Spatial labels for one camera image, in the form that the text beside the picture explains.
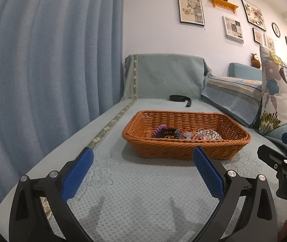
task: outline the orange wall shelf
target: orange wall shelf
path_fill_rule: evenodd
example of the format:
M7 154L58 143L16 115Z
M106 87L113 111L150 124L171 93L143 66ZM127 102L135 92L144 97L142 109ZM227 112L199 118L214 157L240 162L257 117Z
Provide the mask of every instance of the orange wall shelf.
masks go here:
M213 2L213 7L218 6L227 10L230 10L235 13L235 10L239 7L235 4L223 1L223 0L210 0Z

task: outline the metal screw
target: metal screw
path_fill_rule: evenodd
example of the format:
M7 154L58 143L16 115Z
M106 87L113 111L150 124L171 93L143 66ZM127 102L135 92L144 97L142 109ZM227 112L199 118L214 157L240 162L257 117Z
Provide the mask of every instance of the metal screw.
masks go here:
M228 174L229 176L231 176L231 177L235 177L235 176L237 175L237 173L236 173L235 171L233 171L233 170L228 171L227 174Z
M265 181L265 180L266 180L266 177L265 177L263 174L260 174L260 175L259 175L259 179L260 179L261 181Z
M21 176L20 181L24 182L28 179L28 177L26 175Z
M50 176L51 178L55 178L56 176L58 176L58 172L57 172L57 171L51 171L50 174L49 174L49 176Z

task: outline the purple coil hair tie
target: purple coil hair tie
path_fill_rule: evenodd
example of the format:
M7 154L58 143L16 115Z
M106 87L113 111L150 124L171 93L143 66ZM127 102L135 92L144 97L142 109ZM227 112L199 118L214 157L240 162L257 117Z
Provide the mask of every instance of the purple coil hair tie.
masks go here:
M159 125L151 134L151 137L156 137L157 134L161 131L161 129L164 129L164 128L167 128L167 125L166 124L161 124Z

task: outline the oval picture frame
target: oval picture frame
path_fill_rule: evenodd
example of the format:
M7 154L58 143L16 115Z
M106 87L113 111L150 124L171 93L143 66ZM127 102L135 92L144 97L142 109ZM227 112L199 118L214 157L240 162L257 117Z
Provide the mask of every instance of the oval picture frame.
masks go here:
M275 23L271 24L272 30L274 30L274 33L277 37L280 37L280 30L278 28L278 26Z

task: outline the white wall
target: white wall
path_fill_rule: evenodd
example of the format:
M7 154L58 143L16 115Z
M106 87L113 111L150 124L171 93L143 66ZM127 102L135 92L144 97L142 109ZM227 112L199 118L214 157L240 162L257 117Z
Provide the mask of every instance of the white wall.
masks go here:
M247 1L262 10L266 34L275 40L276 54L287 63L287 22L265 0ZM178 0L124 0L123 59L135 53L195 55L206 60L214 75L227 75L231 62L250 65L251 53L259 55L254 26L247 22L241 0L229 2L239 6L235 14L202 0L205 26L199 27L179 22ZM244 44L226 38L223 15L241 22ZM272 22L278 25L280 38L274 34Z

